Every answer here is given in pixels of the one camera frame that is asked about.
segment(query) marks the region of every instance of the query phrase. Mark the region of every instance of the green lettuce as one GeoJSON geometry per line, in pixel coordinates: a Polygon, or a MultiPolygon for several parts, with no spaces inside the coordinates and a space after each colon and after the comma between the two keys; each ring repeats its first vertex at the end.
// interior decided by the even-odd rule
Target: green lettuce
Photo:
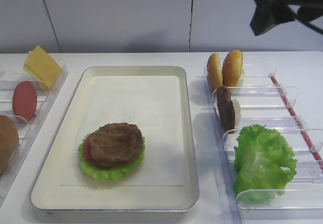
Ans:
{"type": "MultiPolygon", "coordinates": [[[[233,185],[236,195],[246,190],[281,189],[296,175],[294,152],[286,139],[274,129],[261,125],[244,127],[237,138],[233,185]]],[[[261,203],[282,195],[283,191],[250,191],[239,201],[261,203]]]]}
{"type": "Polygon", "coordinates": [[[80,158],[80,165],[81,165],[82,171],[94,179],[114,180],[114,181],[121,180],[126,175],[126,173],[131,172],[133,169],[135,169],[137,166],[139,166],[141,164],[141,162],[143,161],[144,152],[145,152],[145,138],[144,137],[142,138],[141,154],[139,155],[139,157],[136,160],[134,160],[130,164],[128,164],[126,166],[114,167],[114,168],[108,169],[108,170],[100,169],[96,166],[93,166],[90,162],[88,162],[85,159],[85,157],[83,155],[83,145],[84,145],[86,138],[89,135],[90,134],[85,136],[85,138],[83,139],[83,143],[78,147],[78,156],[80,158]]]}

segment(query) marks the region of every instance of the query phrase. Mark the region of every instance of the hamburger patty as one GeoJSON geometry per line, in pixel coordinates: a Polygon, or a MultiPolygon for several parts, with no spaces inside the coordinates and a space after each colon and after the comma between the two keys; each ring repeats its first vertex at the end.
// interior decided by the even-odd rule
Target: hamburger patty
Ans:
{"type": "Polygon", "coordinates": [[[136,125],[112,123],[93,132],[89,141],[90,156],[100,167],[128,165],[142,150],[142,135],[136,125]]]}

